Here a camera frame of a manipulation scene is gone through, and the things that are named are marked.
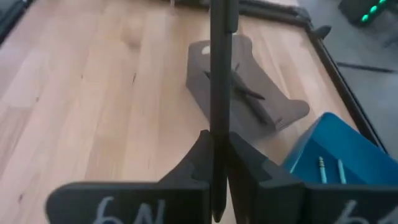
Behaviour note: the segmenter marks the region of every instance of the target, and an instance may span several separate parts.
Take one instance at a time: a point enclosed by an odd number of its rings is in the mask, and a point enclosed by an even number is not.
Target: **black metal frame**
[[[253,13],[255,9],[257,15],[267,19],[306,24],[304,28],[317,46],[315,49],[332,81],[350,113],[355,115],[354,120],[359,122],[358,128],[380,145],[334,62],[312,34],[305,11],[247,0],[240,4],[241,12]],[[211,8],[210,132],[202,131],[188,154],[158,183],[80,182],[60,187],[47,200],[50,223],[125,224],[145,223],[145,220],[156,224],[208,224],[211,212],[218,222],[226,205],[227,176],[238,224],[395,221],[396,215],[388,214],[395,214],[398,208],[397,187],[306,184],[236,133],[228,132],[231,35],[237,30],[238,5],[228,0],[213,0]]]

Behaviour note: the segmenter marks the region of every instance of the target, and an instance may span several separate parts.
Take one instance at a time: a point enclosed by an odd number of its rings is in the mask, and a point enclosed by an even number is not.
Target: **pencil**
[[[337,160],[337,166],[338,166],[338,173],[340,175],[340,182],[342,184],[347,184],[346,174],[344,172],[343,161],[341,161],[341,159]]]
[[[326,169],[325,169],[325,163],[323,162],[323,158],[319,157],[319,170],[321,173],[321,181],[323,184],[328,183],[328,179],[326,177]]]

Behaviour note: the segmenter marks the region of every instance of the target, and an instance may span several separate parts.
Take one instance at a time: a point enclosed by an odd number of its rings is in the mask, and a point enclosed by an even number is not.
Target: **brown cardboard piece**
[[[210,117],[210,80],[205,72],[210,71],[209,46],[209,40],[190,45],[186,82],[207,118]],[[242,135],[247,141],[280,131],[310,111],[305,101],[290,100],[278,89],[257,64],[252,55],[251,40],[244,35],[233,35],[231,69],[234,68],[237,70],[233,75],[238,76],[235,80],[265,98],[258,100],[237,94],[235,91],[231,92],[231,130]],[[248,105],[248,101],[254,105],[255,111]],[[256,111],[261,113],[262,119],[256,116]]]

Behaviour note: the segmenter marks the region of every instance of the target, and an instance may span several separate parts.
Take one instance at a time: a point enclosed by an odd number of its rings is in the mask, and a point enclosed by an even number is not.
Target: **blue container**
[[[332,113],[300,137],[282,166],[304,182],[321,183],[319,157],[328,184],[340,183],[337,159],[343,161],[347,184],[398,184],[398,164]]]

